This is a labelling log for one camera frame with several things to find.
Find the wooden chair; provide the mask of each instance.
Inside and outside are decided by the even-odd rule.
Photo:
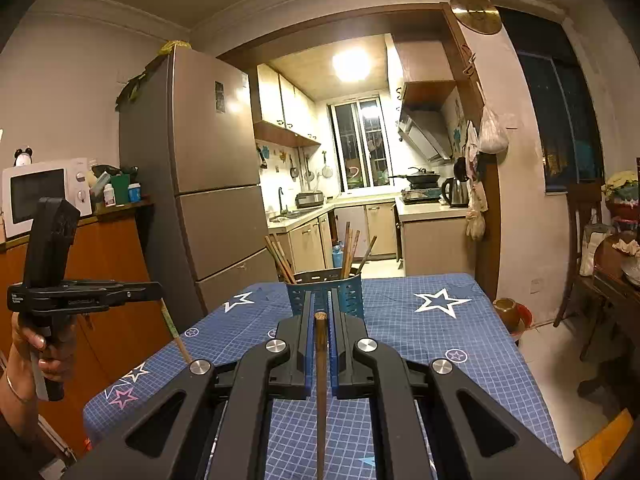
[[[574,450],[570,464],[581,480],[594,480],[615,455],[633,427],[634,420],[625,408],[603,430]]]
[[[569,184],[566,194],[569,211],[569,264],[566,272],[564,296],[562,297],[562,304],[558,310],[554,326],[557,327],[564,317],[569,298],[571,297],[572,290],[574,290],[574,285],[580,286],[590,295],[596,296],[600,300],[597,310],[591,318],[589,335],[580,352],[580,360],[583,360],[587,353],[596,326],[604,315],[604,307],[607,303],[606,298],[594,287],[593,276],[581,276],[578,272],[580,270],[580,261],[582,260],[582,237],[584,235],[584,228],[591,222],[594,210],[598,222],[602,222],[602,207],[600,205],[602,195],[600,186],[600,182]]]

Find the faucet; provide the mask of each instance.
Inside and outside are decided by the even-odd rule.
[[[278,203],[280,204],[280,214],[281,215],[286,215],[289,212],[289,209],[287,207],[285,207],[284,209],[282,208],[282,197],[284,196],[284,191],[282,190],[282,187],[278,188]]]

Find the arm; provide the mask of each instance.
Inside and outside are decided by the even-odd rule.
[[[4,376],[0,379],[0,415],[25,444],[30,444],[38,427],[38,402],[30,349],[42,352],[38,365],[47,379],[65,381],[71,377],[76,349],[75,319],[46,346],[44,338],[18,314],[12,316],[13,344]]]

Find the blue tablecloth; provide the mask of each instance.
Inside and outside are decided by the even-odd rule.
[[[364,313],[372,338],[400,355],[428,363],[446,356],[560,454],[546,405],[524,359],[489,299],[468,274],[363,280]],[[271,338],[291,315],[286,286],[256,283],[188,329],[194,358],[234,361]],[[87,435],[97,444],[184,367],[175,343],[165,346],[84,407]],[[316,478],[316,402],[276,400],[265,478]],[[328,399],[325,478],[375,478],[367,400]]]

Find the panda figure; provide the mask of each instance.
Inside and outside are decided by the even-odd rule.
[[[18,148],[14,153],[14,166],[28,166],[31,164],[31,155],[33,155],[33,150],[29,146],[24,151]]]

